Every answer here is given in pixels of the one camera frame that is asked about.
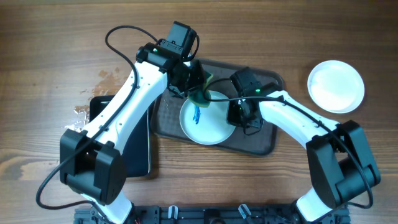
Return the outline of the green yellow sponge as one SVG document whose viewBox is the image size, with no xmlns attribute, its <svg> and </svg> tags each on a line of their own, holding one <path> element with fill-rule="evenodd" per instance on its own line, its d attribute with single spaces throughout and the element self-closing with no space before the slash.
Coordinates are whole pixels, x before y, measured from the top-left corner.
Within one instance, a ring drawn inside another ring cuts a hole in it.
<svg viewBox="0 0 398 224">
<path fill-rule="evenodd" d="M 210 101 L 208 99 L 211 98 L 210 92 L 205 90 L 210 80 L 213 78 L 213 75 L 209 72 L 205 72 L 205 81 L 198 88 L 194 89 L 188 94 L 188 100 L 193 103 L 195 106 L 201 108 L 207 108 L 210 105 Z"/>
</svg>

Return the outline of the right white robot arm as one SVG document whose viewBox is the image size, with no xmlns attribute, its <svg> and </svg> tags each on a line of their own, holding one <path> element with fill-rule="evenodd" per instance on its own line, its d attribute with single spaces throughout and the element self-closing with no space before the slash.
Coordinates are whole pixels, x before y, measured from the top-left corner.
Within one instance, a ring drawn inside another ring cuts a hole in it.
<svg viewBox="0 0 398 224">
<path fill-rule="evenodd" d="M 272 123 L 292 136 L 307 153 L 312 188 L 295 203 L 306 222 L 319 221 L 366 192 L 373 205 L 372 187 L 381 174 L 363 128 L 349 120 L 339 123 L 295 101 L 279 85 L 233 83 L 244 117 Z"/>
</svg>

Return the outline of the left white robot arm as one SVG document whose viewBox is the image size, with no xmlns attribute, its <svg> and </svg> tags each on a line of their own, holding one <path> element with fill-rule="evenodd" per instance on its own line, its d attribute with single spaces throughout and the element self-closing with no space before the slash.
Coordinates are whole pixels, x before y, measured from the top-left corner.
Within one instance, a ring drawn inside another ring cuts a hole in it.
<svg viewBox="0 0 398 224">
<path fill-rule="evenodd" d="M 137 51 L 131 77 L 109 105 L 81 132 L 67 130 L 60 140 L 60 180 L 110 223 L 125 223 L 133 208 L 122 187 L 127 170 L 122 154 L 136 124 L 167 88 L 179 96 L 204 82 L 191 45 L 162 41 Z"/>
</svg>

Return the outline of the white plate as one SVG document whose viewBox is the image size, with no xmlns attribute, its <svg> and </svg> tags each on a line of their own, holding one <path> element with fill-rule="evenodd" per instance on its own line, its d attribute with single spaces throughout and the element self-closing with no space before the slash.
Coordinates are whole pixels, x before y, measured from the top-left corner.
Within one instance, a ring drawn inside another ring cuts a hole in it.
<svg viewBox="0 0 398 224">
<path fill-rule="evenodd" d="M 308 76 L 307 89 L 315 104 L 336 114 L 354 111 L 365 96 L 361 75 L 354 67 L 339 60 L 316 65 Z"/>
<path fill-rule="evenodd" d="M 211 102 L 201 108 L 186 100 L 180 110 L 180 126 L 184 134 L 193 142 L 202 145 L 215 145 L 227 140 L 235 126 L 227 123 L 229 102 Z"/>
</svg>

